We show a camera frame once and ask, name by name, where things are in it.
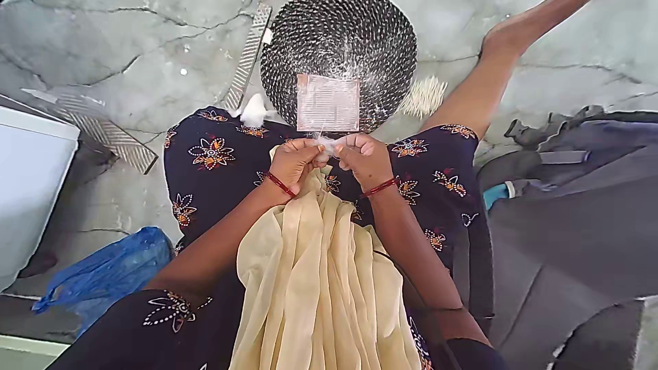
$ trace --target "bare leg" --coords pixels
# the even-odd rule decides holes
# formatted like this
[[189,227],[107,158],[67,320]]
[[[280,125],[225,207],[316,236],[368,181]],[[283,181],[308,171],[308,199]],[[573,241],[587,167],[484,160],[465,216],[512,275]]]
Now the bare leg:
[[442,124],[461,124],[482,139],[519,57],[589,1],[545,0],[492,28],[482,42],[478,64],[425,122],[421,131]]

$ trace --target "woman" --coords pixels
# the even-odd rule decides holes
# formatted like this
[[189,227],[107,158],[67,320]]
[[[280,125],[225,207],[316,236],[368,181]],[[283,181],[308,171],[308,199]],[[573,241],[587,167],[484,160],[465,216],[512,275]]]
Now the woman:
[[[349,135],[340,142],[340,162],[328,162],[328,189],[356,203],[353,221],[375,226],[415,287],[405,284],[405,302],[426,369],[505,368],[476,321],[486,322],[485,315],[474,318],[464,308],[449,272],[461,248],[470,248],[471,258],[490,258],[473,153],[518,58],[587,2],[548,0],[496,26],[478,65],[420,134],[388,147]],[[281,146],[270,162],[275,145]],[[172,127],[164,146],[173,212],[184,233],[179,255],[145,290],[114,304],[50,369],[227,369],[244,294],[235,270],[238,245],[261,215],[291,199],[284,188],[298,193],[308,170],[327,164],[316,160],[324,148],[289,126],[246,128],[214,107]],[[394,176],[397,188],[359,199]]]

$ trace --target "cream fabric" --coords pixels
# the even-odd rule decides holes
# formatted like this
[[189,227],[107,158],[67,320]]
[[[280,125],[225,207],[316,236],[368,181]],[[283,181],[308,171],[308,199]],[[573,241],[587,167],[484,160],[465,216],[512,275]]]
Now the cream fabric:
[[272,208],[238,250],[246,287],[230,369],[420,369],[402,276],[355,208],[314,170],[297,198]]

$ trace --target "black round mat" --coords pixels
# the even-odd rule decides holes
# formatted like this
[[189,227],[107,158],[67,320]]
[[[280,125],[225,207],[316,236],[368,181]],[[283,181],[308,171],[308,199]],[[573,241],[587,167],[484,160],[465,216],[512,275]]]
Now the black round mat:
[[416,35],[388,0],[291,0],[276,16],[263,48],[265,93],[297,124],[297,74],[361,81],[359,129],[370,133],[390,117],[416,68]]

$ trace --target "copper card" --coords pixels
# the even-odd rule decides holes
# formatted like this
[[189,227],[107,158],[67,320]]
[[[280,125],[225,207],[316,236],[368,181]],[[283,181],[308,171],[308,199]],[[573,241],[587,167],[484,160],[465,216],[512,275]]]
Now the copper card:
[[297,131],[359,131],[359,80],[297,75]]

